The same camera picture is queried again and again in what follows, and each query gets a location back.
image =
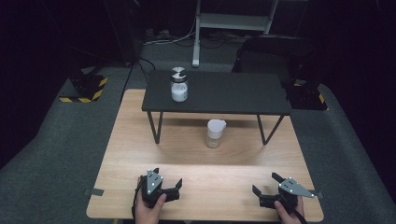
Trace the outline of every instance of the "dark background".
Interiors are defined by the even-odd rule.
[[[177,19],[183,14],[190,18],[194,4],[172,5],[177,1],[167,2],[171,4],[168,6],[173,6],[169,7],[171,10],[169,12],[173,13],[157,14],[158,8],[154,4],[150,5],[149,9],[145,9],[145,17],[130,18],[130,20],[135,24],[140,24],[141,21],[145,26],[172,27],[174,34],[183,34],[187,28],[180,31],[177,27],[188,27],[186,24],[190,23],[183,25]],[[238,5],[237,2],[241,1],[225,2],[227,2],[226,10],[235,13],[240,10],[247,14],[258,13],[256,8],[249,11],[246,7]],[[103,3],[103,1],[91,1],[96,7],[90,8],[103,8],[99,6]],[[1,166],[4,166],[35,137],[57,92],[67,78],[78,71],[81,60],[77,60],[76,51],[69,46],[70,44],[78,46],[78,43],[71,43],[71,40],[67,39],[71,35],[63,34],[64,30],[60,31],[59,27],[54,26],[53,18],[50,18],[43,8],[43,1],[3,1],[0,4]],[[321,64],[312,66],[305,73],[307,77],[322,77],[322,83],[327,85],[337,97],[395,201],[396,195],[393,189],[396,188],[396,182],[392,179],[391,172],[396,170],[396,153],[392,141],[396,136],[394,131],[396,122],[392,113],[396,107],[394,3],[390,0],[311,0],[306,5],[301,4],[306,3],[299,3],[297,6],[281,2],[271,33],[307,36],[322,44],[324,50],[319,58],[325,60],[326,69],[320,69],[320,66],[323,66]],[[59,7],[54,3],[49,5],[49,8],[55,12],[67,9],[71,14],[84,11],[76,10],[74,7]],[[304,16],[300,21],[292,20],[293,13],[297,16],[304,13]],[[109,25],[108,20],[109,18],[106,18],[102,22]],[[105,25],[98,24],[101,23],[99,19],[92,23],[96,28],[106,28]],[[67,24],[71,26],[61,29],[73,32],[79,23],[74,21]],[[122,45],[120,41],[114,41],[117,39],[116,35],[107,34],[95,35],[98,39],[109,37],[106,40],[99,40],[100,44],[91,46],[93,49],[99,49],[95,53],[101,54],[107,61],[120,63],[132,61],[132,58],[124,58],[122,53],[123,50],[138,52],[136,49],[131,49],[134,43]],[[78,37],[81,35],[92,36],[92,32],[81,33]],[[131,34],[122,33],[120,38],[123,39],[125,35]],[[108,46],[111,45],[117,50],[110,50]]]

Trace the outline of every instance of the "black equipment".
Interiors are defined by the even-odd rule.
[[[161,189],[161,186],[163,185],[163,176],[159,175],[159,172],[160,169],[155,168],[153,171],[148,170],[147,175],[140,176],[140,182],[137,184],[134,194],[134,205],[132,206],[133,216],[136,205],[136,196],[140,189],[142,189],[143,201],[149,208],[153,208],[155,203],[163,194],[166,194],[166,203],[178,200],[180,198],[180,193],[178,190],[182,186],[182,179],[180,178],[175,187],[172,189]]]
[[[260,207],[275,209],[274,203],[275,201],[279,201],[289,214],[294,213],[300,219],[301,223],[306,223],[305,218],[295,210],[298,202],[297,195],[308,198],[314,198],[315,195],[291,177],[285,179],[277,173],[272,173],[272,178],[279,182],[278,194],[276,195],[264,195],[256,186],[252,186],[253,193],[260,199]]]

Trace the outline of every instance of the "white cup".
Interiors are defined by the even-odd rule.
[[[212,119],[207,123],[206,144],[208,147],[218,147],[227,123],[222,119]]]

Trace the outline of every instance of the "jar lid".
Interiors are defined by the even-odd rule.
[[[182,83],[187,81],[186,72],[177,72],[171,76],[171,81],[175,83]]]

